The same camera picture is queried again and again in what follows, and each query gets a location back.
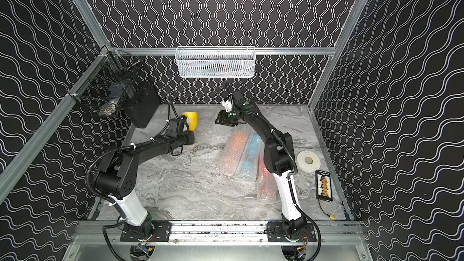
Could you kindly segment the yellow wine glass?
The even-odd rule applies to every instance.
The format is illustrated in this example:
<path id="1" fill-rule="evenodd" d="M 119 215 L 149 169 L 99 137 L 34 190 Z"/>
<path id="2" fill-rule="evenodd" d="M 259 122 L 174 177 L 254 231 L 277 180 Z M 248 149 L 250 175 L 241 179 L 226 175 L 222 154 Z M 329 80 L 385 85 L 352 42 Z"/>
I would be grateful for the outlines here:
<path id="1" fill-rule="evenodd" d="M 194 131 L 198 125 L 198 113 L 197 112 L 183 112 L 182 116 L 186 120 L 184 125 L 184 131 Z"/>

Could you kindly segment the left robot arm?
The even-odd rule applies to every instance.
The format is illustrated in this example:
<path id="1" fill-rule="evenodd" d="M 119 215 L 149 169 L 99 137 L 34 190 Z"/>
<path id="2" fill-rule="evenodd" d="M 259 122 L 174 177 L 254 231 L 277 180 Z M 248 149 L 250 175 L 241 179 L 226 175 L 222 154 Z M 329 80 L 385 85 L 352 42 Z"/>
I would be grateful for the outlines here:
<path id="1" fill-rule="evenodd" d="M 194 132 L 188 130 L 175 137 L 162 135 L 145 143 L 110 148 L 90 165 L 86 174 L 88 190 L 117 209 L 124 231 L 139 240 L 148 240 L 154 229 L 151 214 L 135 193 L 138 167 L 152 158 L 194 143 Z"/>

